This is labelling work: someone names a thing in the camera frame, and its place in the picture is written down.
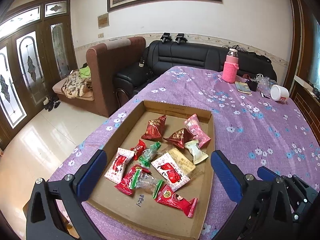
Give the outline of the cream white candy packet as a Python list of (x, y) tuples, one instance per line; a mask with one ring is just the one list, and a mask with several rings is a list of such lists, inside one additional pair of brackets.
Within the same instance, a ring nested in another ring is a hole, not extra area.
[(209, 157), (208, 154), (204, 153), (199, 148), (198, 140), (192, 140), (192, 141), (186, 142), (184, 146), (193, 156), (193, 163), (195, 165), (205, 161)]

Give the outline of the beige cracker packet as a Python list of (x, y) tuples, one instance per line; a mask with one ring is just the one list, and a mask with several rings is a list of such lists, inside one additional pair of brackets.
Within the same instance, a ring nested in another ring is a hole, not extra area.
[(191, 175), (196, 166), (180, 150), (175, 147), (167, 147), (166, 151), (173, 158), (175, 163), (186, 175)]

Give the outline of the white red square packet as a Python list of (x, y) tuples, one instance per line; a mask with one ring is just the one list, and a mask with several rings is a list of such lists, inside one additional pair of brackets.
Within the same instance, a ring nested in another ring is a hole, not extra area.
[(151, 165), (167, 180), (174, 192), (190, 181), (190, 178), (184, 174), (169, 153), (155, 159)]

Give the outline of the pink long snack packet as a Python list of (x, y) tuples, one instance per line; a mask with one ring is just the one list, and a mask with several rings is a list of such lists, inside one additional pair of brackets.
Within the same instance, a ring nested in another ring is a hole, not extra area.
[(200, 127), (200, 122), (196, 114), (193, 114), (184, 122), (187, 130), (194, 136), (194, 140), (198, 140), (199, 148), (202, 148), (206, 143), (208, 143), (211, 138), (204, 133)]

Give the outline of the small red twist candy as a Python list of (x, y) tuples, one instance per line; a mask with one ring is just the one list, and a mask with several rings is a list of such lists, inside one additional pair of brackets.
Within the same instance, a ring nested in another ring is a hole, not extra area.
[(133, 159), (138, 160), (143, 151), (146, 150), (146, 144), (144, 141), (139, 140), (138, 144), (135, 147), (132, 147), (130, 150), (134, 152)]

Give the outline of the green clear candy wrapper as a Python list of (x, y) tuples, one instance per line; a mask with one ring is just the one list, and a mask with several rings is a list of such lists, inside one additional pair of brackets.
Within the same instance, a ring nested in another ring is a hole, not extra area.
[(142, 155), (138, 158), (138, 162), (144, 168), (149, 169), (151, 165), (152, 159), (157, 155), (157, 151), (161, 147), (161, 143), (159, 141), (150, 145), (149, 148), (143, 151)]

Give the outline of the long red cartoon snack packet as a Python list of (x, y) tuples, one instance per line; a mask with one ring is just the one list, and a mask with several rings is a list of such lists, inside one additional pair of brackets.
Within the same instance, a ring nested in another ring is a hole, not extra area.
[(165, 184), (157, 194), (155, 198), (156, 202), (169, 207), (174, 207), (183, 211), (188, 217), (192, 218), (198, 202), (197, 198), (192, 200), (186, 200), (182, 196), (175, 193), (168, 184)]

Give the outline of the dark red pyramid snack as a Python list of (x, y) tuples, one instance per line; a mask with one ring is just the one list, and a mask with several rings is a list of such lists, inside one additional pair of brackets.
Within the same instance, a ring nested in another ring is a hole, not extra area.
[(164, 138), (167, 142), (173, 144), (174, 146), (184, 149), (185, 143), (192, 141), (194, 135), (190, 133), (186, 128), (179, 129), (178, 131), (172, 133), (168, 138)]
[(146, 132), (141, 136), (141, 138), (145, 140), (161, 139), (164, 133), (166, 119), (167, 116), (163, 115), (157, 119), (149, 120)]

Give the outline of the white red candy packet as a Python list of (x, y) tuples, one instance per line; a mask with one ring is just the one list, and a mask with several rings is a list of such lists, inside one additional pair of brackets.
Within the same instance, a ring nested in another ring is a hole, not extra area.
[(133, 156), (133, 151), (119, 147), (117, 149), (116, 157), (104, 177), (115, 184), (119, 184), (123, 178), (125, 168)]

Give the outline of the white plastic jar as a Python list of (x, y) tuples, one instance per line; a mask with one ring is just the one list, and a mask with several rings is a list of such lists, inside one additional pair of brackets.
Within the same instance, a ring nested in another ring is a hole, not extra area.
[(286, 102), (289, 98), (289, 91), (285, 87), (273, 85), (270, 89), (270, 96), (273, 101)]

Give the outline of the clear plastic bag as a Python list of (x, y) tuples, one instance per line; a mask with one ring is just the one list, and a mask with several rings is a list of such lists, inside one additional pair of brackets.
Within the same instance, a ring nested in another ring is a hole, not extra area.
[(257, 90), (260, 92), (262, 97), (270, 98), (271, 88), (276, 85), (276, 81), (270, 79), (269, 77), (263, 76), (263, 74), (258, 74), (256, 76), (256, 81), (258, 83)]

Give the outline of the patterned clothes pile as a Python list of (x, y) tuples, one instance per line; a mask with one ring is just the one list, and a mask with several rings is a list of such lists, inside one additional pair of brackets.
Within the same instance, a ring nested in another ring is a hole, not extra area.
[(85, 97), (92, 92), (91, 69), (89, 66), (73, 70), (62, 85), (62, 91), (69, 99)]

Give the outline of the pink sleeved water bottle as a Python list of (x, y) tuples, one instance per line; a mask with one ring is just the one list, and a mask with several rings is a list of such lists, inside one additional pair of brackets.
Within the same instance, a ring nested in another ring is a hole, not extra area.
[(222, 79), (227, 83), (234, 83), (236, 80), (236, 74), (239, 70), (239, 57), (238, 51), (233, 48), (229, 48), (226, 55), (226, 60), (223, 66)]

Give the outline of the wooden glass door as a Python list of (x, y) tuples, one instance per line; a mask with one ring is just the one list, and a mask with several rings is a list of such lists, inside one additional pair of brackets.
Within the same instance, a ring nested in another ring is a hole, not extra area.
[(53, 85), (77, 68), (71, 0), (34, 0), (1, 22), (1, 149), (54, 96)]

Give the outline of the small wall plaque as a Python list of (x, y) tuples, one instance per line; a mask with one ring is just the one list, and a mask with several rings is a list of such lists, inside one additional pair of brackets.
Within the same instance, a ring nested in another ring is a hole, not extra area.
[(110, 24), (109, 24), (109, 15), (108, 15), (108, 13), (105, 13), (103, 15), (99, 15), (98, 16), (98, 28), (99, 29), (108, 27), (109, 25)]

